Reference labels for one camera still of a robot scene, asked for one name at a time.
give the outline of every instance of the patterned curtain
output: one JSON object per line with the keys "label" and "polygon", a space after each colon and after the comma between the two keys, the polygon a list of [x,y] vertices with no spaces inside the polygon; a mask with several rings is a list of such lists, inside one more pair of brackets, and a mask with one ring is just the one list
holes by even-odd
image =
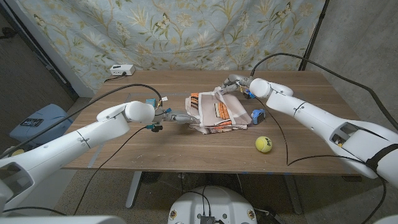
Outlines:
{"label": "patterned curtain", "polygon": [[[250,70],[303,55],[325,0],[18,0],[81,80],[98,90],[114,64],[138,70]],[[296,70],[276,57],[259,70]]]}

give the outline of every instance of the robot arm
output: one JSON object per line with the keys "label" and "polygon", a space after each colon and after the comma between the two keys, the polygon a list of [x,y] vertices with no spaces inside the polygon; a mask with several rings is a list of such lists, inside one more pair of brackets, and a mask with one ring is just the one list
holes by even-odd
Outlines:
{"label": "robot arm", "polygon": [[[293,97],[293,91],[286,86],[267,82],[261,78],[251,80],[230,75],[224,82],[224,92],[229,92],[227,84],[249,86],[253,95],[267,98],[267,106],[285,113],[322,138],[339,156],[361,160],[373,170],[398,187],[398,134],[380,125],[339,118],[306,101]],[[354,170],[369,178],[377,175],[368,166],[341,159]]]}
{"label": "robot arm", "polygon": [[34,150],[0,159],[0,200],[2,196],[6,201],[3,210],[17,207],[41,181],[91,148],[126,134],[128,122],[159,124],[163,120],[197,122],[178,111],[169,114],[162,108],[155,110],[152,105],[132,101],[108,108],[98,114],[97,122]]}

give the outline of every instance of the tennis ball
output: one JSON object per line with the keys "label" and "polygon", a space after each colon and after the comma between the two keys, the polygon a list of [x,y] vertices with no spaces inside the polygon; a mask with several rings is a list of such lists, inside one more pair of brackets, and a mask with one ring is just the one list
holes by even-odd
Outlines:
{"label": "tennis ball", "polygon": [[260,136],[256,140],[256,148],[260,152],[269,152],[272,149],[272,141],[269,137]]}

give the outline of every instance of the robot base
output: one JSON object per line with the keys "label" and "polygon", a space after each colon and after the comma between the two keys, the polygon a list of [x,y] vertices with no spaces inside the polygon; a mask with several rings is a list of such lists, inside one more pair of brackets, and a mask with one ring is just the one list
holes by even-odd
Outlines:
{"label": "robot base", "polygon": [[207,186],[204,196],[210,203],[211,215],[206,199],[205,217],[203,217],[203,187],[183,194],[170,209],[168,224],[176,223],[245,223],[256,224],[257,219],[251,204],[240,194],[220,186]]}

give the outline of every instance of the wooden table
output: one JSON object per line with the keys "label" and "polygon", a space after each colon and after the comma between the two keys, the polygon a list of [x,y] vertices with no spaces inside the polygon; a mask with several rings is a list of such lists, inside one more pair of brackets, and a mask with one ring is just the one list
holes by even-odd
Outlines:
{"label": "wooden table", "polygon": [[[167,96],[164,109],[185,110],[185,98],[191,93],[213,91],[229,74],[249,76],[249,71],[137,71],[131,77],[106,82],[97,92],[100,96],[115,88],[130,83],[142,83],[154,87],[162,96]],[[255,77],[288,86],[294,96],[312,103],[330,113],[347,119],[358,119],[335,89],[320,72],[256,72]],[[233,93],[246,111],[262,108],[257,100],[247,100],[242,93]],[[126,88],[109,95],[83,110],[68,131],[74,131],[96,121],[99,112],[128,101],[145,102],[157,98],[152,90],[143,87]],[[288,145],[289,162],[305,156],[333,154],[323,140],[302,126],[298,121],[269,109],[278,121]],[[143,125],[129,123],[129,133],[103,146],[91,149],[69,163],[65,168],[97,168],[117,150],[129,136]],[[142,130],[134,136],[102,169],[134,170],[134,177],[127,196],[126,207],[131,208],[139,188],[142,171],[166,172],[222,172],[240,174],[356,174],[337,158],[307,159],[287,166],[285,139],[277,123],[269,114],[259,125],[248,130],[220,134],[202,134],[187,124],[163,123],[159,133]],[[259,136],[272,139],[269,153],[259,152],[254,143]],[[284,175],[295,213],[302,213],[299,193],[293,175]]]}

